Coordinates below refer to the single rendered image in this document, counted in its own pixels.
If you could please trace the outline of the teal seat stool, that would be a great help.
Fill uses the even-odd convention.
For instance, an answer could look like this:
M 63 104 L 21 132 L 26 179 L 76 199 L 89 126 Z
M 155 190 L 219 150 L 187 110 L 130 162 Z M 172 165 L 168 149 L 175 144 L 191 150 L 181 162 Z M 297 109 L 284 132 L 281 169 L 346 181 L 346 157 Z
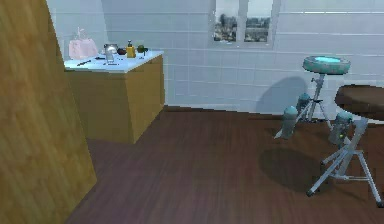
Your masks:
M 275 134 L 274 138 L 289 139 L 295 130 L 298 122 L 315 122 L 313 114 L 316 106 L 320 107 L 323 114 L 323 121 L 329 128 L 332 128 L 329 116 L 325 112 L 323 101 L 319 98 L 323 87 L 324 78 L 329 76 L 342 76 L 349 72 L 351 62 L 346 59 L 331 56 L 308 56 L 303 60 L 302 67 L 304 70 L 319 75 L 313 78 L 312 82 L 316 83 L 314 96 L 311 97 L 307 93 L 299 96 L 295 106 L 288 106 L 282 116 L 281 129 Z

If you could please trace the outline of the wooden cupboard side panel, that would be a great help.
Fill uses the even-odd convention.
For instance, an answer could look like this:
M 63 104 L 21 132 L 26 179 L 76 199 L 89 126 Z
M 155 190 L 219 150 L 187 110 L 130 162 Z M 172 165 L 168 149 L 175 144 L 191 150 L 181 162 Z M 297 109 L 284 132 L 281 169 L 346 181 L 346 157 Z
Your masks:
M 64 224 L 95 183 L 46 0 L 0 0 L 0 224 Z

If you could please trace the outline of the window with white frame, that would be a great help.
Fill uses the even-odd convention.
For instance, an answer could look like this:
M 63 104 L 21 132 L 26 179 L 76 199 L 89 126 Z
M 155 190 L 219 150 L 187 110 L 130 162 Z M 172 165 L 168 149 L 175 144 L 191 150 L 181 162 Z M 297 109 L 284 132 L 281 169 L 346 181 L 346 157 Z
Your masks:
M 282 0 L 211 0 L 209 45 L 271 49 Z

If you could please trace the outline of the brown seat stool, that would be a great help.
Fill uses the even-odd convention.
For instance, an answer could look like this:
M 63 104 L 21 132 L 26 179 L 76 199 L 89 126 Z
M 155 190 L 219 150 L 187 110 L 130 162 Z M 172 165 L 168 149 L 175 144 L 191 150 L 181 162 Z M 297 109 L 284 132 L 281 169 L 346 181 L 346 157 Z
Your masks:
M 360 116 L 361 119 L 354 122 L 356 128 L 353 138 L 335 152 L 336 159 L 334 162 L 306 192 L 306 195 L 308 197 L 314 195 L 328 177 L 346 181 L 366 181 L 371 188 L 377 206 L 384 208 L 384 201 L 381 199 L 376 188 L 374 179 L 363 156 L 363 151 L 357 150 L 357 145 L 368 126 L 368 120 L 384 121 L 384 88 L 371 85 L 344 85 L 338 89 L 335 103 L 344 111 Z M 354 155 L 360 161 L 364 176 L 348 176 L 345 174 Z

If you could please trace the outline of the wooden counter with pale top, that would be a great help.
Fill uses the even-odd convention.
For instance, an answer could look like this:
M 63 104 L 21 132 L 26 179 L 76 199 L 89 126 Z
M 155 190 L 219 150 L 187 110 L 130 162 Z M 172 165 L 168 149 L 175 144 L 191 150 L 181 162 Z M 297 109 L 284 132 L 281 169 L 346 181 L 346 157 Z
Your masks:
M 64 63 L 85 136 L 136 143 L 165 103 L 163 53 L 116 55 L 111 64 L 90 59 Z

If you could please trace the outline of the yellow soap bottle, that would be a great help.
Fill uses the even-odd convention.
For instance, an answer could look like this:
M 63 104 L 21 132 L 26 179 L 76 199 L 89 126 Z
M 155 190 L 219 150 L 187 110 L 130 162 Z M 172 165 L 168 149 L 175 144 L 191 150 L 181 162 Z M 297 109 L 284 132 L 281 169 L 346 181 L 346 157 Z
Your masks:
M 132 45 L 131 40 L 128 41 L 128 45 L 126 47 L 126 55 L 128 58 L 135 58 L 136 57 L 135 48 Z

